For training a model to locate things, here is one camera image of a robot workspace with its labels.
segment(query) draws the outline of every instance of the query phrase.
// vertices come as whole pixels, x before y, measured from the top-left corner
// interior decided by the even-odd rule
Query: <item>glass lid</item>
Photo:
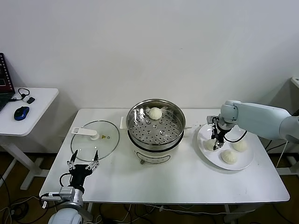
[[[100,159],[109,156],[120,140],[117,127],[105,120],[93,121],[84,125],[82,130],[85,133],[78,130],[71,140],[71,150],[73,153],[78,150],[77,158],[83,161],[93,161],[96,151],[98,151]],[[86,131],[88,133],[96,131],[97,137],[93,138],[86,134]]]

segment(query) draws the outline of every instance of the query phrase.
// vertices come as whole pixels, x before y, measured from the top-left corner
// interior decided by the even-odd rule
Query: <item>white plate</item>
[[[229,133],[225,135],[225,137],[229,140],[237,140],[244,134],[244,132],[244,130],[240,129],[238,126],[235,126]],[[217,149],[216,151],[210,151],[206,149],[204,142],[208,139],[211,139],[211,135],[212,127],[209,125],[202,126],[197,135],[197,143],[203,155],[213,164],[223,169],[229,170],[244,169],[251,164],[254,158],[254,151],[250,148],[250,144],[247,141],[246,136],[242,139],[242,141],[246,142],[248,149],[241,153],[233,148],[233,143],[227,141],[224,143],[222,148]],[[237,154],[238,159],[235,164],[227,164],[221,158],[221,152],[229,149],[233,150]]]

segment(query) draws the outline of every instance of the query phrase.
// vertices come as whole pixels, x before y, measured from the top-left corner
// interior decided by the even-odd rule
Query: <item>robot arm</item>
[[[96,151],[91,164],[75,164],[78,150],[72,155],[70,161],[67,161],[69,173],[71,174],[71,183],[67,187],[62,187],[59,192],[50,192],[48,195],[65,200],[60,205],[57,213],[52,215],[48,224],[81,224],[82,218],[92,221],[93,216],[83,208],[82,195],[84,194],[84,180],[91,175],[100,165],[98,151]]]
[[[260,137],[299,143],[299,120],[282,108],[229,100],[221,107],[219,116],[208,116],[213,126],[214,150],[224,144],[224,136],[235,126]]]

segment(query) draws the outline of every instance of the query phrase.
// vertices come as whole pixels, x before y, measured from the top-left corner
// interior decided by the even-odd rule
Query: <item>steamed bun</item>
[[[209,139],[209,140],[206,140],[204,142],[204,146],[207,150],[210,150],[210,151],[213,151],[214,152],[214,145],[215,145],[215,139]]]
[[[235,164],[237,162],[237,155],[232,150],[224,150],[221,152],[221,158],[227,164]]]
[[[247,150],[247,144],[245,141],[241,140],[239,142],[232,143],[235,150],[238,152],[244,152]]]
[[[158,120],[162,117],[162,111],[161,109],[157,108],[157,107],[152,107],[149,110],[149,118],[153,119],[153,120]]]

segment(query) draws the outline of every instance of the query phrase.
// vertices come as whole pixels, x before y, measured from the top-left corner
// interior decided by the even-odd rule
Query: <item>stainless steel steamer basket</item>
[[[149,110],[157,107],[162,117],[153,120]],[[148,152],[165,152],[182,139],[185,116],[174,103],[163,99],[148,99],[135,105],[127,116],[128,135],[135,145]]]

